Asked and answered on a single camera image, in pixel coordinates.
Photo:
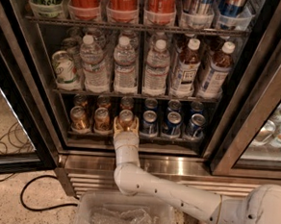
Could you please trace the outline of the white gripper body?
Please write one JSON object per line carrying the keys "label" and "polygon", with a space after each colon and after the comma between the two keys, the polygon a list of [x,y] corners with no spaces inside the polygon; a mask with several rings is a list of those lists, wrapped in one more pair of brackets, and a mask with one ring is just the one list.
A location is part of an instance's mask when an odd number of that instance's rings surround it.
{"label": "white gripper body", "polygon": [[140,138],[133,132],[122,131],[114,137],[115,164],[130,163],[140,166]]}

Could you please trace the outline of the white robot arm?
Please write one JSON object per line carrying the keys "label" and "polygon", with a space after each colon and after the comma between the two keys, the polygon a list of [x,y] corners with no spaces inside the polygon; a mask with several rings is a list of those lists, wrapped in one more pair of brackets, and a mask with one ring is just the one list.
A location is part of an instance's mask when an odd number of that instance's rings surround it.
{"label": "white robot arm", "polygon": [[114,120],[115,183],[124,195],[151,194],[206,224],[281,224],[281,187],[261,185],[243,199],[161,179],[140,167],[139,122]]}

